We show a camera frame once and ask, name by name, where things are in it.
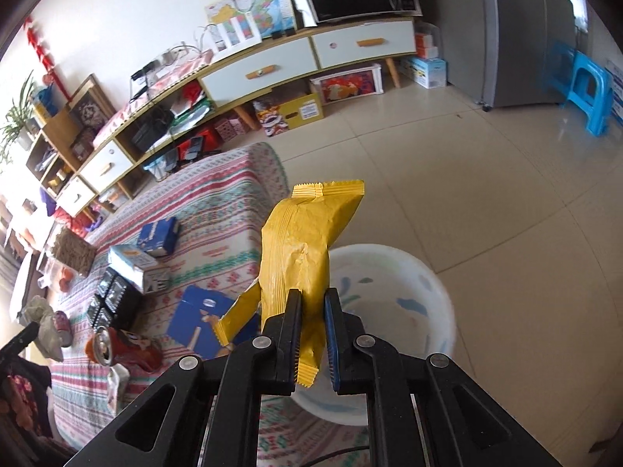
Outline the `yellow cardboard box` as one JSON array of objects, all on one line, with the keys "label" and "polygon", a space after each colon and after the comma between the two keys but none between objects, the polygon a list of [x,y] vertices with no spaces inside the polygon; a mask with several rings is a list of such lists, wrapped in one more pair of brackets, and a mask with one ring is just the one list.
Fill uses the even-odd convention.
[{"label": "yellow cardboard box", "polygon": [[258,122],[267,137],[275,137],[324,118],[316,94],[292,97],[271,93],[252,101]]}]

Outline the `framed picture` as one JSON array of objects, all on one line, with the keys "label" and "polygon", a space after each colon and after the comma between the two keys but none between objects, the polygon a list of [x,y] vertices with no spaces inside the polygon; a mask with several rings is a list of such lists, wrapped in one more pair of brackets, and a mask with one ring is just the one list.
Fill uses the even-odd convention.
[{"label": "framed picture", "polygon": [[116,113],[97,77],[90,74],[68,102],[70,115],[83,130],[98,133]]}]

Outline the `red drink can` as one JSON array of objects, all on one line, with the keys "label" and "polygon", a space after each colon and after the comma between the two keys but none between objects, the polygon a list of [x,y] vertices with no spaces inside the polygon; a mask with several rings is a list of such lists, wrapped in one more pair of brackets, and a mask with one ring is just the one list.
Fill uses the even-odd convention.
[{"label": "red drink can", "polygon": [[104,367],[124,365],[156,372],[163,364],[163,352],[156,341],[112,327],[98,327],[84,352],[91,362]]}]

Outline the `flat blue paper bag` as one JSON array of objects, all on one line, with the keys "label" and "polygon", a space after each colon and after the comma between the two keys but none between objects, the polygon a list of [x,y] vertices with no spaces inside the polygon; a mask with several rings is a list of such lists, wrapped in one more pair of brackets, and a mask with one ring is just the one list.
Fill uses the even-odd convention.
[{"label": "flat blue paper bag", "polygon": [[232,305],[233,300],[224,293],[189,286],[174,311],[167,335],[203,360],[228,355],[234,346],[252,339],[260,327],[260,317],[255,314],[233,342],[222,346],[213,326]]}]

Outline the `red cartoon milk can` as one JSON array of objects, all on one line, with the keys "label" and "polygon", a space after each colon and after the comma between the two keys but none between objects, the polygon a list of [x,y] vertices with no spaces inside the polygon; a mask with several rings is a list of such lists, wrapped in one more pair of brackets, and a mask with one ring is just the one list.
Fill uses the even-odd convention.
[{"label": "red cartoon milk can", "polygon": [[60,346],[62,348],[70,347],[73,342],[73,330],[68,315],[62,311],[56,311],[53,321],[59,336]]}]

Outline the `yellow snack wrapper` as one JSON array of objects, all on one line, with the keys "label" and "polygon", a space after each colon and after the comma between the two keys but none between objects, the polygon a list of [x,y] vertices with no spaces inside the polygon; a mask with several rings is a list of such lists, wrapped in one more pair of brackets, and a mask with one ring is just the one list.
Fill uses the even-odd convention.
[{"label": "yellow snack wrapper", "polygon": [[259,276],[212,326],[221,345],[261,312],[261,321],[285,312],[288,292],[302,294],[297,383],[310,388],[320,370],[326,334],[323,296],[329,287],[329,248],[365,195],[362,180],[297,184],[271,211],[262,228]]}]

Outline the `white wood TV cabinet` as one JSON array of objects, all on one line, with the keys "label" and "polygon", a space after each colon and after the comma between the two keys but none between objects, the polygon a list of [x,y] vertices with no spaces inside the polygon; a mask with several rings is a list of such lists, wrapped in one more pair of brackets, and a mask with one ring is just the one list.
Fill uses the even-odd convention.
[{"label": "white wood TV cabinet", "polygon": [[[277,86],[370,60],[383,60],[393,68],[396,57],[415,51],[414,22],[402,17],[309,28],[265,40],[218,62],[208,62],[205,55],[193,56],[156,81],[138,100],[117,112],[106,111],[93,150],[84,159],[72,152],[79,136],[77,104],[86,96],[86,91],[80,90],[42,128],[42,137],[57,153],[42,177],[61,176],[46,192],[61,209],[75,216],[113,186],[130,194],[130,174],[212,118],[233,111],[249,128],[258,129],[258,122],[244,105]],[[200,88],[201,99],[209,105],[201,118],[179,131],[168,130],[145,146],[134,142],[141,122],[186,86]]]}]

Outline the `light blue milk carton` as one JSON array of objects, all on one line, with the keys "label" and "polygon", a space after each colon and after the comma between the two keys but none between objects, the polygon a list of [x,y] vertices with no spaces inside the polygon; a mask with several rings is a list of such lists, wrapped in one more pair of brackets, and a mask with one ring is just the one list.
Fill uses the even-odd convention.
[{"label": "light blue milk carton", "polygon": [[133,246],[112,246],[108,252],[108,264],[141,294],[150,295],[165,291],[169,287],[169,268]]}]

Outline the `patterned pink green tablecloth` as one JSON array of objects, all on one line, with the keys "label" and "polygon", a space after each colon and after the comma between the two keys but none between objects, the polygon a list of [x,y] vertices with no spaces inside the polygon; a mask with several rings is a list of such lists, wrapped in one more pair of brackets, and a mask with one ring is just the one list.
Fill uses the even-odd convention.
[{"label": "patterned pink green tablecloth", "polygon": [[[72,346],[64,361],[52,364],[55,424],[76,450],[114,416],[107,405],[108,369],[84,352],[92,327],[86,309],[108,266],[114,245],[135,246],[150,221],[175,216],[181,234],[164,258],[170,284],[148,296],[131,331],[160,342],[164,369],[189,353],[166,335],[169,321],[188,286],[213,289],[236,298],[255,279],[261,259],[261,229],[273,206],[289,195],[279,156],[266,142],[204,158],[124,205],[86,240],[97,249],[90,274],[51,302],[68,315]],[[368,429],[316,418],[290,397],[265,397],[261,408],[258,466],[302,466],[325,454],[364,447],[328,458],[316,466],[368,466]]]}]

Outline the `black woven box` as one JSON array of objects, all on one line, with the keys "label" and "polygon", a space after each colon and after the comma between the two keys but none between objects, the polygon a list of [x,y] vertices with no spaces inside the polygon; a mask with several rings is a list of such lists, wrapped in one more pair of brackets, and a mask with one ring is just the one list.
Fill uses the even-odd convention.
[{"label": "black woven box", "polygon": [[98,281],[86,309],[86,318],[92,329],[112,327],[130,330],[134,326],[142,301],[143,296],[134,284],[108,267]]}]

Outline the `dark blue carton box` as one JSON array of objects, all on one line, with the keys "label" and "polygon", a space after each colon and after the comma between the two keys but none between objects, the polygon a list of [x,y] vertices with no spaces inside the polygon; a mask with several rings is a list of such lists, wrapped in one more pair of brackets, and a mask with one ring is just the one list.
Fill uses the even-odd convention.
[{"label": "dark blue carton box", "polygon": [[147,223],[141,228],[136,245],[153,257],[169,256],[174,252],[180,229],[180,222],[175,216]]}]

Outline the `red picture clear bin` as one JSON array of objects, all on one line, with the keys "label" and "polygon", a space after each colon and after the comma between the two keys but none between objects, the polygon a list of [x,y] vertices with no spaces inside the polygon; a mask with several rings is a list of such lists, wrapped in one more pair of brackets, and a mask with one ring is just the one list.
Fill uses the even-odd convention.
[{"label": "red picture clear bin", "polygon": [[324,105],[382,94],[381,65],[371,63],[361,68],[312,77],[310,89],[319,95]]}]

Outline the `white blue carton box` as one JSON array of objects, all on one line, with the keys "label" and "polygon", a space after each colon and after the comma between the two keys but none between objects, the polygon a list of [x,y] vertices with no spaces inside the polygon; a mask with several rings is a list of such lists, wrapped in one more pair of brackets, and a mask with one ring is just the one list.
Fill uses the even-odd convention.
[{"label": "white blue carton box", "polygon": [[447,63],[443,59],[403,57],[400,59],[399,68],[406,78],[425,89],[443,88],[447,85]]}]

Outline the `green potted plant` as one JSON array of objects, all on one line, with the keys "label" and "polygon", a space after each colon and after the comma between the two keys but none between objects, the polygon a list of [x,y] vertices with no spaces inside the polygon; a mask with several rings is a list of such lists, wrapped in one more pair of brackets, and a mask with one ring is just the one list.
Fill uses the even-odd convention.
[{"label": "green potted plant", "polygon": [[20,132],[26,129],[26,123],[33,117],[33,95],[35,82],[34,72],[28,77],[21,86],[18,100],[13,100],[12,106],[5,114],[5,125],[1,128],[1,162],[10,163],[11,148],[17,141]]}]

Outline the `colourful map poster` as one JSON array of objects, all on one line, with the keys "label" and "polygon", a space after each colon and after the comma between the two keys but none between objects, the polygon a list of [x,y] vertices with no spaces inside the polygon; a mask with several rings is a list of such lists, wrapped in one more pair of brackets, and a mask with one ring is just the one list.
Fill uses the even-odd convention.
[{"label": "colourful map poster", "polygon": [[238,42],[232,21],[236,21],[245,37],[251,32],[246,14],[251,14],[263,39],[296,30],[291,0],[220,0],[205,7],[210,25],[222,24],[233,43]]}]

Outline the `clear jar of seeds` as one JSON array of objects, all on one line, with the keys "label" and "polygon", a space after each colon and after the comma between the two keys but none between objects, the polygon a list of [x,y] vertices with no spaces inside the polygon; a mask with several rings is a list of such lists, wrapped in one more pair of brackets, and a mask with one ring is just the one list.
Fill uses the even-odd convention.
[{"label": "clear jar of seeds", "polygon": [[80,276],[86,277],[93,266],[96,248],[64,226],[56,234],[49,255]]}]

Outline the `white plastic trash bin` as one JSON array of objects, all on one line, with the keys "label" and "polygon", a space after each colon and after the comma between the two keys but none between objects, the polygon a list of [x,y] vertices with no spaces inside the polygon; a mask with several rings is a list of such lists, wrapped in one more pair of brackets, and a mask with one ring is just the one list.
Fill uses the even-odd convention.
[{"label": "white plastic trash bin", "polygon": [[357,244],[332,249],[329,262],[342,310],[358,316],[366,333],[409,356],[453,355],[453,304],[420,259],[389,246]]}]

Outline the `grey refrigerator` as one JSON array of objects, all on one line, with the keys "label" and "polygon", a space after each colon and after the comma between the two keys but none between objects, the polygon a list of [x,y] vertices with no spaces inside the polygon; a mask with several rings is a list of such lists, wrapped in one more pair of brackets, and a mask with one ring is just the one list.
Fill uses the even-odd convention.
[{"label": "grey refrigerator", "polygon": [[484,110],[562,102],[577,44],[571,0],[482,2]]}]

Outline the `blue plastic stool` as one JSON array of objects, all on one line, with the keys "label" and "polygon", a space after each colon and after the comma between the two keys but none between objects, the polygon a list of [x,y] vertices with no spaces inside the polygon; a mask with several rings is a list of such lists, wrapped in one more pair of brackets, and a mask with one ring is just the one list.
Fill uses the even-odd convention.
[{"label": "blue plastic stool", "polygon": [[555,41],[547,60],[547,86],[557,90],[586,116],[586,131],[599,137],[607,132],[614,101],[611,75],[584,53]]}]

